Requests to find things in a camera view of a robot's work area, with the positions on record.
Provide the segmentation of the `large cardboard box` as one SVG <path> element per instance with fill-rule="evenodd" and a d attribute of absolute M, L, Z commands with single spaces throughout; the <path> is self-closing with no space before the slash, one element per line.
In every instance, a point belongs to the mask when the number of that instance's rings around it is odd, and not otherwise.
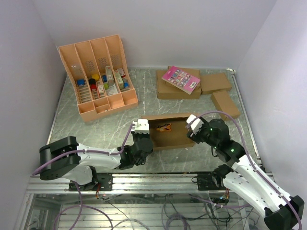
<path fill-rule="evenodd" d="M 187 137 L 186 120 L 189 116 L 190 113 L 143 115 L 142 118 L 149 123 L 154 151 L 193 147 L 194 142 Z M 157 126 L 165 123 L 171 123 L 171 132 L 156 131 Z"/>

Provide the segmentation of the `orange toy car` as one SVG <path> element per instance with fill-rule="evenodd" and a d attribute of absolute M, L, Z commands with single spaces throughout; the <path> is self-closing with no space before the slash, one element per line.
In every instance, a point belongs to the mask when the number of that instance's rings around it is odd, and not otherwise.
<path fill-rule="evenodd" d="M 155 129 L 158 132 L 171 132 L 171 123 L 165 123 L 164 125 L 159 125 Z"/>

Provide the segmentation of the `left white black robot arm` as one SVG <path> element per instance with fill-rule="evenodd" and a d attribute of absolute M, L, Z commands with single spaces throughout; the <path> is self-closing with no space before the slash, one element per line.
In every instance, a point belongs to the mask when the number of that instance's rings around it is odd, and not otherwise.
<path fill-rule="evenodd" d="M 111 181 L 99 167 L 125 170 L 146 163 L 153 152 L 149 134 L 132 133 L 134 143 L 115 149 L 97 149 L 77 142 L 68 136 L 40 148 L 40 169 L 38 174 L 44 181 L 59 178 L 68 179 L 69 191 L 94 191 L 103 188 L 111 190 Z"/>

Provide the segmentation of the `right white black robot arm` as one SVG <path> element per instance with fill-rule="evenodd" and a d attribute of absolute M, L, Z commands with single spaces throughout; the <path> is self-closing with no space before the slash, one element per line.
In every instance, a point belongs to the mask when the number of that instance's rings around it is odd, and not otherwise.
<path fill-rule="evenodd" d="M 208 144 L 223 162 L 213 171 L 214 188 L 225 187 L 235 192 L 258 211 L 270 230 L 290 230 L 301 225 L 304 200 L 278 186 L 247 155 L 244 147 L 231 139 L 222 119 L 207 122 L 202 117 L 190 115 L 187 124 L 188 138 L 197 144 Z"/>

